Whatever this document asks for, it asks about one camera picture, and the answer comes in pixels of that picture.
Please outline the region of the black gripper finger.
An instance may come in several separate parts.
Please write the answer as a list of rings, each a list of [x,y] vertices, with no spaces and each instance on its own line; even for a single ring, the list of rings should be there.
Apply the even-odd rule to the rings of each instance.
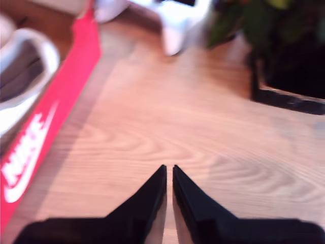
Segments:
[[[124,203],[106,216],[107,243],[144,243],[167,192],[161,165]]]
[[[219,226],[236,216],[208,196],[178,166],[173,167],[173,192],[194,243],[222,243]]]

